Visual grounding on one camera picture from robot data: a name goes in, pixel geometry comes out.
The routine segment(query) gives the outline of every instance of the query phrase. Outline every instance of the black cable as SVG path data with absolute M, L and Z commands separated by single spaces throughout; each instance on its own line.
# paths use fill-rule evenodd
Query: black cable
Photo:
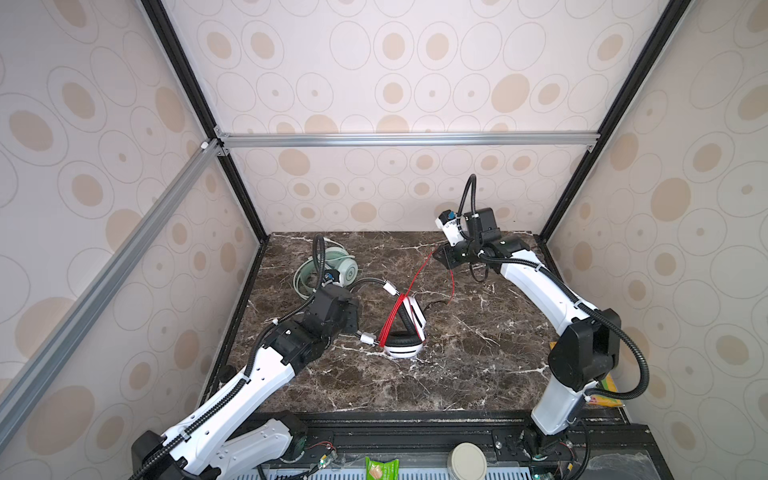
M 320 468 L 317 465 L 312 465 L 312 468 L 306 472 L 297 473 L 289 477 L 277 477 L 275 480 L 303 480 L 304 478 L 308 478 L 311 475 L 314 475 L 318 470 L 320 470 Z
M 464 213 L 464 203 L 467 200 L 467 193 L 472 190 L 470 197 L 469 197 L 469 213 L 470 213 L 470 219 L 472 219 L 472 225 L 474 227 L 475 236 L 470 237 L 466 233 L 464 233 L 464 230 L 462 230 L 461 225 L 461 218 Z M 462 201 L 460 204 L 458 204 L 458 213 L 457 218 L 459 218 L 459 224 L 458 224 L 458 231 L 464 237 L 464 240 L 475 240 L 480 241 L 480 232 L 478 230 L 478 219 L 476 217 L 477 210 L 476 210 L 476 202 L 475 198 L 477 197 L 477 176 L 475 174 L 472 174 L 467 179 L 467 183 L 464 185 L 464 192 L 462 193 Z
M 486 263 L 485 264 L 485 276 L 482 277 L 482 278 L 478 278 L 478 277 L 475 276 L 475 268 L 474 268 L 474 266 L 475 266 L 474 263 L 470 263 L 469 264 L 469 274 L 472 275 L 472 278 L 475 279 L 475 282 L 477 282 L 477 283 L 484 283 L 488 279 L 488 271 L 490 270 L 490 267 L 488 267 L 488 264 Z
M 313 260 L 315 262 L 315 269 L 319 273 L 317 278 L 317 289 L 319 289 L 323 285 L 323 274 L 325 272 L 326 268 L 326 240 L 323 238 L 323 235 L 317 234 L 315 236 L 315 239 L 312 244 L 312 255 Z M 285 319 L 289 319 L 291 316 L 296 315 L 296 313 L 300 312 L 302 309 L 306 308 L 312 300 L 314 300 L 315 295 L 314 293 L 310 295 L 310 297 L 307 299 L 302 306 L 295 309 L 293 312 L 289 313 L 288 315 L 283 316 L 282 318 L 278 319 L 278 323 L 284 321 Z M 250 354 L 248 356 L 248 362 L 245 366 L 245 370 L 243 371 L 243 374 L 246 377 L 250 377 L 251 372 L 253 371 L 253 366 L 256 363 L 256 355 L 261 348 L 261 343 L 264 341 L 264 338 L 266 337 L 267 333 L 274 327 L 274 324 L 270 324 L 267 326 L 263 332 L 259 335 L 259 339 L 257 340 L 256 344 L 253 345 L 253 348 L 250 351 Z M 191 435 L 192 432 L 200 428 L 201 425 L 203 425 L 205 422 L 207 422 L 212 416 L 216 415 L 229 401 L 234 398 L 235 395 L 237 395 L 240 390 L 243 389 L 243 387 L 246 385 L 247 381 L 245 378 L 242 378 L 237 381 L 235 386 L 224 396 L 216 402 L 216 404 L 208 409 L 205 413 L 197 417 L 197 420 L 192 422 L 188 427 L 184 428 L 184 433 L 187 435 Z M 168 442 L 166 446 L 164 446 L 162 449 L 158 450 L 154 455 L 152 455 L 136 472 L 134 472 L 133 475 L 128 480 L 138 480 L 139 478 L 144 477 L 147 472 L 149 472 L 161 459 L 163 459 L 166 455 L 170 454 L 170 451 L 175 449 L 182 441 L 184 440 L 184 437 L 182 435 L 176 435 L 176 437 Z
M 572 476 L 568 477 L 568 480 L 578 480 L 584 472 L 586 472 L 587 464 L 589 463 L 589 454 L 591 451 L 589 446 L 589 431 L 583 420 L 579 419 L 578 422 L 584 427 L 584 458 L 581 460 L 581 465 L 579 465 L 578 470 L 576 470 Z
M 565 294 L 565 296 L 568 297 L 568 299 L 576 303 L 579 301 L 578 296 L 576 296 L 575 293 L 571 291 L 570 288 L 568 288 L 565 283 L 563 283 L 562 280 L 558 278 L 557 275 L 549 271 L 547 268 L 542 266 L 540 263 L 532 262 L 530 260 L 525 260 L 522 258 L 495 258 L 495 257 L 489 257 L 488 255 L 484 253 L 480 253 L 478 255 L 478 258 L 480 260 L 483 260 L 484 262 L 490 262 L 490 263 L 514 263 L 518 265 L 525 265 L 529 266 L 531 268 L 538 268 L 541 273 L 543 273 L 548 279 L 552 281 L 555 285 L 558 286 L 560 290 Z M 606 326 L 611 332 L 615 333 L 622 342 L 624 342 L 627 347 L 629 347 L 629 350 L 634 355 L 634 358 L 637 360 L 637 366 L 640 368 L 640 379 L 637 381 L 637 386 L 635 386 L 632 390 L 629 392 L 611 392 L 610 390 L 605 389 L 599 389 L 599 388 L 592 388 L 587 389 L 584 391 L 584 394 L 586 396 L 589 395 L 601 395 L 604 397 L 608 397 L 609 399 L 616 399 L 616 400 L 632 400 L 636 399 L 640 395 L 645 392 L 645 390 L 648 388 L 648 383 L 650 381 L 650 372 L 648 371 L 648 362 L 645 359 L 645 356 L 643 355 L 643 352 L 640 350 L 640 348 L 637 346 L 637 344 L 632 340 L 632 338 L 629 337 L 624 331 L 614 325 L 610 320 L 605 318 L 600 312 L 597 312 L 588 306 L 584 305 L 583 303 L 578 304 L 578 308 L 588 314 L 592 319 L 597 320 L 604 326 Z
M 366 278 L 359 278 L 352 282 L 346 289 L 350 292 L 358 286 L 365 285 L 366 283 L 376 283 L 377 285 L 386 285 L 386 280 L 380 278 L 373 278 L 371 276 Z

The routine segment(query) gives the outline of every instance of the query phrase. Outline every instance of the headphone ear cup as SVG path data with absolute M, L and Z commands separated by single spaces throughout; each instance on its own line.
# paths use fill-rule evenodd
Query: headphone ear cup
M 342 247 L 328 247 L 326 248 L 326 265 L 339 269 L 339 258 L 346 257 L 349 254 Z
M 357 277 L 357 262 L 353 258 L 345 258 L 336 268 L 339 271 L 341 286 L 347 286 Z

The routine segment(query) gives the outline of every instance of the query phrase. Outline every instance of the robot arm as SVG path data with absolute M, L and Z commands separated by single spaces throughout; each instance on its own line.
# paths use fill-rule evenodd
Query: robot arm
M 472 183 L 470 177 L 465 192 Z M 469 235 L 461 229 L 461 218 L 461 212 L 447 210 L 435 220 L 448 242 L 434 256 L 449 269 L 462 263 L 492 266 L 531 299 L 560 336 L 548 357 L 552 377 L 531 413 L 537 429 L 534 436 L 541 446 L 542 437 L 557 435 L 571 424 L 587 398 L 585 391 L 593 389 L 618 364 L 619 336 L 615 330 L 621 332 L 621 320 L 612 310 L 600 311 L 540 271 L 544 266 L 525 242 L 518 237 L 502 237 L 492 209 L 466 215 Z M 606 321 L 615 327 L 608 328 Z
M 357 331 L 358 306 L 341 286 L 321 286 L 301 320 L 277 323 L 257 343 L 250 374 L 249 367 L 240 370 L 163 436 L 145 432 L 134 442 L 137 471 L 131 480 L 236 478 L 275 458 L 297 458 L 304 450 L 306 428 L 288 412 L 252 432 L 230 437 L 264 400 L 321 357 L 339 333 Z

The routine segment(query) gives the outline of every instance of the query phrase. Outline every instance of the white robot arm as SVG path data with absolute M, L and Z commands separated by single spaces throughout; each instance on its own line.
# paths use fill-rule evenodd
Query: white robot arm
M 552 377 L 531 413 L 535 427 L 530 429 L 527 451 L 533 457 L 556 441 L 553 435 L 573 422 L 590 394 L 616 399 L 640 396 L 648 385 L 647 363 L 637 345 L 621 330 L 621 319 L 615 312 L 599 310 L 571 291 L 520 238 L 503 237 L 492 209 L 475 209 L 475 185 L 473 174 L 465 185 L 459 212 L 446 210 L 435 220 L 448 242 L 433 256 L 449 269 L 462 263 L 486 263 L 493 267 L 531 299 L 560 336 L 548 357 Z M 470 190 L 471 209 L 463 215 Z M 468 232 L 462 230 L 462 217 Z M 607 392 L 597 388 L 597 384 L 618 364 L 620 341 L 627 344 L 637 359 L 641 378 L 630 392 Z

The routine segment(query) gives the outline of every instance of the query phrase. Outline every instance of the black frame bar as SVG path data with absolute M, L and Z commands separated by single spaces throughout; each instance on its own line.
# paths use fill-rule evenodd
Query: black frame bar
M 217 123 L 213 113 L 211 113 L 208 103 L 205 101 L 203 90 L 200 88 L 200 84 L 197 82 L 192 66 L 187 55 L 184 53 L 184 48 L 179 42 L 179 38 L 176 35 L 173 25 L 170 23 L 170 18 L 165 10 L 161 0 L 141 0 L 141 4 L 144 6 L 144 10 L 147 13 L 152 26 L 154 27 L 157 37 L 160 39 L 160 43 L 165 49 L 165 53 L 168 56 L 171 66 L 173 66 L 176 76 L 179 78 L 181 87 L 189 98 L 189 102 L 192 104 L 197 118 L 200 120 L 200 124 L 203 126 L 203 131 L 208 138 L 216 138 L 219 144 L 223 148 L 223 142 L 219 138 L 217 133 Z M 243 183 L 243 178 L 240 176 L 240 172 L 235 168 L 235 163 L 232 160 L 232 156 L 229 151 L 223 148 L 225 155 L 219 157 L 219 162 L 224 173 L 227 175 L 227 179 L 234 190 L 235 196 L 240 202 L 240 206 L 243 208 L 248 222 L 250 223 L 253 232 L 256 234 L 259 243 L 265 243 L 267 239 L 264 225 L 261 223 L 259 214 L 256 212 L 256 208 L 248 195 Z
M 270 238 L 267 237 L 264 242 L 259 245 L 259 251 L 256 252 L 256 259 L 253 260 L 253 265 L 250 268 L 250 272 L 248 272 L 245 285 L 243 286 L 243 294 L 240 295 L 240 299 L 237 301 L 237 307 L 235 307 L 235 313 L 232 315 L 232 321 L 227 327 L 227 333 L 224 334 L 224 339 L 221 343 L 221 348 L 219 349 L 216 361 L 211 367 L 200 405 L 203 405 L 219 389 L 219 372 L 221 371 L 221 367 L 226 365 L 227 360 L 230 358 L 230 352 L 235 343 L 237 331 L 240 329 L 240 322 L 243 321 L 243 315 L 245 314 L 245 309 L 248 307 L 248 300 L 250 299 L 250 294 L 253 292 L 253 285 L 256 283 L 256 276 L 259 272 L 259 268 L 261 268 L 261 262 L 264 260 L 264 254 L 266 253 L 266 247 L 269 242 Z
M 237 336 L 237 330 L 240 328 L 240 322 L 243 320 L 245 309 L 248 306 L 248 300 L 250 294 L 253 291 L 253 285 L 256 282 L 256 276 L 261 267 L 261 261 L 266 253 L 267 245 L 270 242 L 270 236 L 264 229 L 264 225 L 261 223 L 259 214 L 256 212 L 256 208 L 253 205 L 253 201 L 250 199 L 243 178 L 240 176 L 240 172 L 237 171 L 234 160 L 229 150 L 223 146 L 223 142 L 220 135 L 220 130 L 217 128 L 217 122 L 213 113 L 205 100 L 203 90 L 200 88 L 200 83 L 195 77 L 192 66 L 190 65 L 187 55 L 184 53 L 174 26 L 170 22 L 170 17 L 165 10 L 161 0 L 141 0 L 141 4 L 144 6 L 144 10 L 147 13 L 147 17 L 154 27 L 157 38 L 163 45 L 163 49 L 170 61 L 171 66 L 176 72 L 176 76 L 179 78 L 181 87 L 184 89 L 184 93 L 187 94 L 192 108 L 197 115 L 200 124 L 203 127 L 203 131 L 209 138 L 216 138 L 219 145 L 224 152 L 223 156 L 219 156 L 219 164 L 221 165 L 224 174 L 227 175 L 227 179 L 230 182 L 232 191 L 235 194 L 240 206 L 243 209 L 243 213 L 248 219 L 253 232 L 256 234 L 256 238 L 259 240 L 259 250 L 256 253 L 256 258 L 253 261 L 253 265 L 248 272 L 245 284 L 243 285 L 243 291 L 240 293 L 240 298 L 237 301 L 237 307 L 235 308 L 232 319 L 227 327 L 227 332 L 224 334 L 223 343 L 217 354 L 216 361 L 211 367 L 211 372 L 208 376 L 207 384 L 203 392 L 200 404 L 205 403 L 208 398 L 213 395 L 219 386 L 219 372 L 221 368 L 226 364 L 229 358 L 232 345 L 234 344 L 235 337 Z
M 600 134 L 598 142 L 590 151 L 587 151 L 587 153 L 584 154 L 573 177 L 571 177 L 565 190 L 563 190 L 560 200 L 558 200 L 554 210 L 547 219 L 547 223 L 544 225 L 544 228 L 541 229 L 541 243 L 544 245 L 552 237 L 554 229 L 557 228 L 560 220 L 562 220 L 565 215 L 565 212 L 571 206 L 571 202 L 576 197 L 576 194 L 586 180 L 587 175 L 589 175 L 594 162 L 597 161 L 598 157 L 600 157 L 600 153 L 603 151 L 608 141 L 611 140 L 611 135 L 616 130 L 621 118 L 634 100 L 637 91 L 640 90 L 641 85 L 654 66 L 654 63 L 656 63 L 656 60 L 659 58 L 659 54 L 667 44 L 667 40 L 677 27 L 678 22 L 683 17 L 690 2 L 691 0 L 670 0 L 667 4 L 664 13 L 661 14 L 654 30 L 651 32 L 650 37 L 648 37 L 648 42 L 646 42 L 640 56 L 637 57 L 637 61 L 634 63 L 632 70 L 630 70 L 627 80 L 621 86 L 621 90 L 619 90 L 614 103 L 608 110 L 600 128 L 598 128 L 598 133 Z

